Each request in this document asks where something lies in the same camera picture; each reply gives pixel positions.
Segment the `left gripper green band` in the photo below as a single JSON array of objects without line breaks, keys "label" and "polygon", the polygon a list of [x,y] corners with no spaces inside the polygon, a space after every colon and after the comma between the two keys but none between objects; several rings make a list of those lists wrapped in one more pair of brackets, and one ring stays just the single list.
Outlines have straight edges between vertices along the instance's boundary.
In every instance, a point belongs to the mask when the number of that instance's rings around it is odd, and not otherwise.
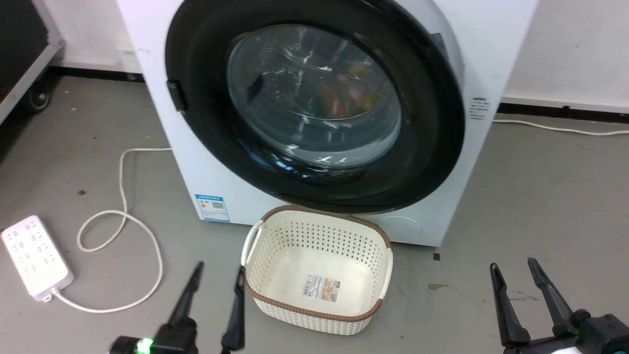
[{"label": "left gripper green band", "polygon": [[[198,262],[171,313],[170,323],[161,325],[153,338],[117,337],[109,348],[109,354],[199,354],[197,323],[189,318],[189,314],[203,269],[204,262]],[[245,347],[245,280],[245,268],[241,266],[234,283],[229,322],[222,337],[223,353],[240,351]]]}]

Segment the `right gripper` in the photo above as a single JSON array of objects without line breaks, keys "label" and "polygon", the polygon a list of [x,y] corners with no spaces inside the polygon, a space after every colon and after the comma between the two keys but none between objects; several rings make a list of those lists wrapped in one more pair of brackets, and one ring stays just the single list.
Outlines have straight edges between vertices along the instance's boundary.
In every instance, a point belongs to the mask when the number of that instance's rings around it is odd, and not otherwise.
[{"label": "right gripper", "polygon": [[512,307],[505,278],[493,263],[490,279],[503,354],[629,354],[628,325],[613,314],[593,317],[585,309],[573,312],[539,262],[530,257],[527,263],[548,307],[554,336],[531,341]]}]

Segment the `white front-load washing machine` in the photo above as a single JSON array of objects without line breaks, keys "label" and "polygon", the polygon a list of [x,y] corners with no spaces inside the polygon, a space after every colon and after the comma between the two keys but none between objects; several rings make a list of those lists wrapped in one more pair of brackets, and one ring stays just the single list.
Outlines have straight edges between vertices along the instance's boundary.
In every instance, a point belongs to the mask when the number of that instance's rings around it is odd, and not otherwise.
[{"label": "white front-load washing machine", "polygon": [[[454,70],[465,117],[462,150],[445,181],[410,206],[369,214],[323,212],[355,216],[375,224],[386,216],[409,217],[423,226],[418,245],[440,247],[496,116],[539,1],[393,0],[429,32]],[[277,199],[238,177],[204,147],[183,114],[176,111],[166,87],[166,40],[175,12],[184,0],[116,2],[198,218],[195,194],[222,197],[230,223],[234,224],[253,225],[267,211],[282,206],[322,211]],[[466,117],[470,99],[474,97],[484,97],[490,102],[484,120]]]}]

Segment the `round black glass washer door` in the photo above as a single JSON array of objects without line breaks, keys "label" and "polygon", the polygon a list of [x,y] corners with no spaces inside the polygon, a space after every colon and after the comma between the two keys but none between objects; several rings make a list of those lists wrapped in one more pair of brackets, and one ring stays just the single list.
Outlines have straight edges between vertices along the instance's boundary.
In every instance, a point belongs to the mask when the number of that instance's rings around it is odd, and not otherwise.
[{"label": "round black glass washer door", "polygon": [[[391,94],[366,114],[321,119],[320,81],[348,62],[379,65]],[[184,0],[165,67],[204,147],[292,204],[357,214],[407,207],[445,181],[462,150],[454,70],[393,0]]]}]

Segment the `blue energy label sticker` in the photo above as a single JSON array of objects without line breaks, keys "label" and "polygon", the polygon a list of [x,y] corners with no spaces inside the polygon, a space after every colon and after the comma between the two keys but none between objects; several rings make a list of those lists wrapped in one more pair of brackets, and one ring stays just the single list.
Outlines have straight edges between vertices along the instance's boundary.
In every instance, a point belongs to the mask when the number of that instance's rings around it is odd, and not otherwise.
[{"label": "blue energy label sticker", "polygon": [[200,219],[214,222],[230,222],[229,213],[222,197],[195,194]]}]

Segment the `paper product label sticker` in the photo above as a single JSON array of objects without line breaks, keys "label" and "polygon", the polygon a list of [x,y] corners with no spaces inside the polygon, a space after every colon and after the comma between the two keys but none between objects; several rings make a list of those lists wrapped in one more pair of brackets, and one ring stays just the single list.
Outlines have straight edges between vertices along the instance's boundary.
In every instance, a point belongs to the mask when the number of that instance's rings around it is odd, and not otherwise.
[{"label": "paper product label sticker", "polygon": [[336,303],[339,297],[341,282],[326,276],[307,275],[302,294],[308,298],[315,298]]}]

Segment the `cream perforated laundry basket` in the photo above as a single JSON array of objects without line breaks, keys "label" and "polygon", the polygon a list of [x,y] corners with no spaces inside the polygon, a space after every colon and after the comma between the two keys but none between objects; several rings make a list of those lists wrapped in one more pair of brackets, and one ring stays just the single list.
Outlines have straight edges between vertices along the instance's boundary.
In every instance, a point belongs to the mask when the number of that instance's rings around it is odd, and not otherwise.
[{"label": "cream perforated laundry basket", "polygon": [[[313,331],[349,336],[364,330],[382,306],[394,255],[386,233],[374,223],[281,206],[252,226],[240,263],[244,289],[263,313]],[[339,280],[337,302],[303,296],[307,275]]]}]

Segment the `round white filter cover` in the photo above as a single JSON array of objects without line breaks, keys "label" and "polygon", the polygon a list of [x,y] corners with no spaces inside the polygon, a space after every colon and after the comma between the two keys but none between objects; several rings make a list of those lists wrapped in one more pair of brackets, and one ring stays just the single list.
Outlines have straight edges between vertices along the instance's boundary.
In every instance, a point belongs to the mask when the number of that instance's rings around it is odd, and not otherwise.
[{"label": "round white filter cover", "polygon": [[422,224],[405,216],[386,216],[376,224],[393,242],[419,244],[418,239],[423,234]]}]

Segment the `white power strip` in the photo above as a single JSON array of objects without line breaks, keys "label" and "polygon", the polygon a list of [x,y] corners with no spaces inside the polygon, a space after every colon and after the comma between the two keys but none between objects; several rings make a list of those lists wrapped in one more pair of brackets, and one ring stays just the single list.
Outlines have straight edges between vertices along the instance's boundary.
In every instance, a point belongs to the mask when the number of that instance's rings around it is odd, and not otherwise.
[{"label": "white power strip", "polygon": [[48,303],[72,284],[74,274],[40,217],[29,216],[1,232],[27,293]]}]

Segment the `small printed warning label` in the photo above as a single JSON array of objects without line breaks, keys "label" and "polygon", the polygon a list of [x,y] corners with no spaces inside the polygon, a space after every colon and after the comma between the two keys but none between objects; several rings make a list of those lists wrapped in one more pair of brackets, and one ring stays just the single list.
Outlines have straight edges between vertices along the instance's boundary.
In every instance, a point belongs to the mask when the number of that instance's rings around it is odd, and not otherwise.
[{"label": "small printed warning label", "polygon": [[484,97],[474,97],[470,99],[466,117],[468,119],[486,119],[489,114],[490,102]]}]

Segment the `colourful laundry inside drum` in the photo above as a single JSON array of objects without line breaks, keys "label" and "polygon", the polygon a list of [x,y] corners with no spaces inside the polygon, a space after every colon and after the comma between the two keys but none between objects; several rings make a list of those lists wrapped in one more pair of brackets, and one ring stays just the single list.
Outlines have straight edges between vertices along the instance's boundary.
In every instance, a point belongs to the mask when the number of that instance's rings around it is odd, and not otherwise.
[{"label": "colourful laundry inside drum", "polygon": [[374,62],[348,62],[322,78],[317,90],[317,116],[348,119],[366,114],[387,101],[391,83]]}]

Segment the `black caster wheel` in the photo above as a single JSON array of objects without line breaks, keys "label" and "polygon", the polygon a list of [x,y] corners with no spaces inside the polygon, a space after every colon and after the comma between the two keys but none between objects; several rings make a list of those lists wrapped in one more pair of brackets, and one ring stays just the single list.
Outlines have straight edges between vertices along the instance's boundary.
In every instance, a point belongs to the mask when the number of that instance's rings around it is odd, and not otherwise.
[{"label": "black caster wheel", "polygon": [[31,87],[23,96],[23,108],[30,114],[39,114],[47,109],[50,101],[49,87]]}]

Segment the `black panel cart grey frame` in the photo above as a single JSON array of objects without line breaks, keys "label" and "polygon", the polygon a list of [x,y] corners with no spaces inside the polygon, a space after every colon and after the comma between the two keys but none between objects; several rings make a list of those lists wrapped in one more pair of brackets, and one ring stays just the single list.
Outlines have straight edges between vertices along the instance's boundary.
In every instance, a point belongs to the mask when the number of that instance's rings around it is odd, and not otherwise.
[{"label": "black panel cart grey frame", "polygon": [[31,87],[50,87],[50,64],[65,41],[44,0],[0,0],[0,125]]}]

